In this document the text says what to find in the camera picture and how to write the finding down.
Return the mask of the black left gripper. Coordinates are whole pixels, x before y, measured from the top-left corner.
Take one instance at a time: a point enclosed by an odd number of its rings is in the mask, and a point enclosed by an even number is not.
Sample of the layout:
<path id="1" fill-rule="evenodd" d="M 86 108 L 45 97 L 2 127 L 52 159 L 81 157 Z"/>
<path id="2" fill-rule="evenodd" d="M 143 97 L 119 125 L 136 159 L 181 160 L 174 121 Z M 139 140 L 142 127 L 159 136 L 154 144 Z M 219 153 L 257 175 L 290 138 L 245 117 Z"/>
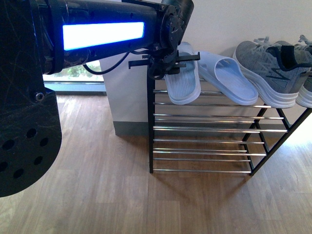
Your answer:
<path id="1" fill-rule="evenodd" d="M 186 67 L 186 64 L 181 62 L 200 60 L 199 52 L 195 55 L 180 55 L 177 48 L 166 56 L 164 53 L 155 54 L 143 51 L 135 52 L 135 54 L 142 54 L 142 59 L 128 62 L 128 68 L 147 66 L 147 78 L 150 79 L 163 79 L 167 74 L 179 74 L 180 68 Z"/>

